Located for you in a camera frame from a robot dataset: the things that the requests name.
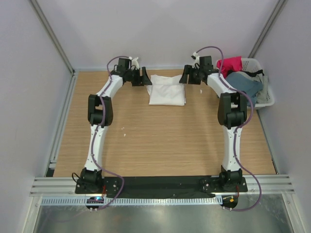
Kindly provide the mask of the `white t shirt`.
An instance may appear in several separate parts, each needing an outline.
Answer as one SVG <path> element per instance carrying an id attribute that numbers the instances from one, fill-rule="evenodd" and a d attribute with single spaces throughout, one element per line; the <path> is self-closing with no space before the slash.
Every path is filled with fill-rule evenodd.
<path id="1" fill-rule="evenodd" d="M 180 83 L 182 75 L 165 77 L 152 75 L 152 85 L 148 85 L 149 105 L 184 106 L 186 104 L 185 86 Z"/>

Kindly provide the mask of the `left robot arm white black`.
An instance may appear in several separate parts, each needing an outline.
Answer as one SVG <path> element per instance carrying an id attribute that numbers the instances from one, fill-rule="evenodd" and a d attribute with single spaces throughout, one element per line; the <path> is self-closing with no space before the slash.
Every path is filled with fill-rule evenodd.
<path id="1" fill-rule="evenodd" d="M 91 194 L 103 191 L 104 179 L 102 172 L 102 156 L 105 136 L 113 121 L 112 99 L 119 89 L 130 82 L 132 86 L 151 85 L 146 68 L 139 67 L 138 58 L 130 56 L 117 56 L 114 60 L 112 71 L 108 71 L 108 79 L 105 85 L 96 93 L 88 97 L 87 119 L 90 123 L 90 144 L 86 163 L 76 182 L 75 193 Z"/>

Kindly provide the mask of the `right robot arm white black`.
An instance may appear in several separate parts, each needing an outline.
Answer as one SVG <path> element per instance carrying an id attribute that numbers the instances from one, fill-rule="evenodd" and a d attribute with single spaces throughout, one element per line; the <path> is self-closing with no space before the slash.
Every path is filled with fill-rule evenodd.
<path id="1" fill-rule="evenodd" d="M 217 119 L 224 133 L 224 158 L 219 178 L 210 182 L 224 192 L 246 192 L 247 186 L 242 176 L 240 160 L 241 126 L 247 120 L 247 99 L 237 92 L 212 64 L 211 56 L 191 56 L 193 65 L 185 65 L 181 84 L 201 84 L 204 82 L 219 97 Z"/>

